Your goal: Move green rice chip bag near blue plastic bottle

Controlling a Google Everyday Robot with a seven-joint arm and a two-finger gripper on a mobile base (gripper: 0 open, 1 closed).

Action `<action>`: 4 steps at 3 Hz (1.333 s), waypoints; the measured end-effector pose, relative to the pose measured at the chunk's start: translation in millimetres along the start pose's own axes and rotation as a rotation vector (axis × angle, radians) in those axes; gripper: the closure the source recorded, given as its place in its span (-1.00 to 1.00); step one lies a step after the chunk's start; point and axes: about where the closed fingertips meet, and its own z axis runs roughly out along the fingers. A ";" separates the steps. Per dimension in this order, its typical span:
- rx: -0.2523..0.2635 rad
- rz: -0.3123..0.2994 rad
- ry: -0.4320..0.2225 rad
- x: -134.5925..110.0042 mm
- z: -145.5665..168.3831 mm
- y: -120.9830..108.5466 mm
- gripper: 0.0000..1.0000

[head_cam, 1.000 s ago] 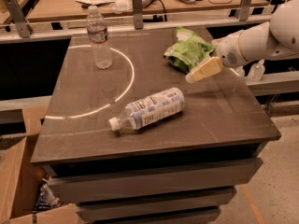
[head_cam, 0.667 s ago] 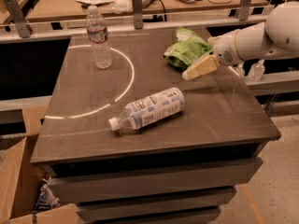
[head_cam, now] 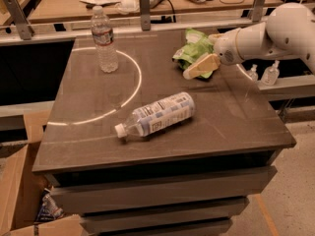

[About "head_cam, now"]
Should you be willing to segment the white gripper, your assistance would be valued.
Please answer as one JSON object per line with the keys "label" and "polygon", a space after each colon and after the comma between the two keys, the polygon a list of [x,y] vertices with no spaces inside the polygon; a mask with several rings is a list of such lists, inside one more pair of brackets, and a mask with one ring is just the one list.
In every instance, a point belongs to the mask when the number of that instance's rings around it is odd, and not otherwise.
{"label": "white gripper", "polygon": [[216,34],[210,34],[208,40],[214,44],[216,54],[204,54],[195,63],[190,65],[184,72],[186,80],[197,78],[216,70],[221,62],[224,65],[240,64],[244,59],[240,56],[237,48],[237,36],[240,28]]}

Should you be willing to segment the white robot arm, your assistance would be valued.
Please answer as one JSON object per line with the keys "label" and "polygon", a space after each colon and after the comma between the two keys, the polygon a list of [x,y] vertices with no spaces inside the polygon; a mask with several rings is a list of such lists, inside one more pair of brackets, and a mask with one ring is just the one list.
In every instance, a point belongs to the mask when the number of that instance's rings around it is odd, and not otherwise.
{"label": "white robot arm", "polygon": [[184,72],[186,80],[216,70],[221,64],[240,64],[251,59],[285,60],[299,58],[315,73],[315,22],[310,9],[299,3],[277,7],[265,22],[229,30],[218,36],[214,52],[203,54]]}

